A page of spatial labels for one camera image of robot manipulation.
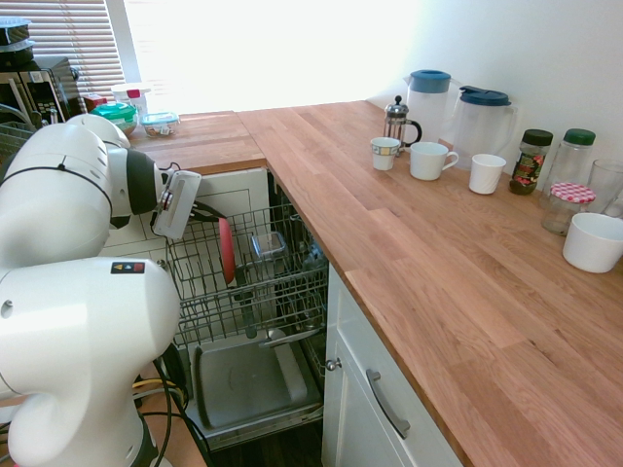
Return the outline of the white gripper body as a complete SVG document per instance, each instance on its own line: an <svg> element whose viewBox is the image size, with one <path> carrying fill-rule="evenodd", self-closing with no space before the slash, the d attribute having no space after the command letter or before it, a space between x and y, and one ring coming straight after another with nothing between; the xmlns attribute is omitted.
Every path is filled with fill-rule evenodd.
<svg viewBox="0 0 623 467"><path fill-rule="evenodd" d="M167 179L157 205L153 232L170 239L180 239L189 221L202 176L177 170Z"/></svg>

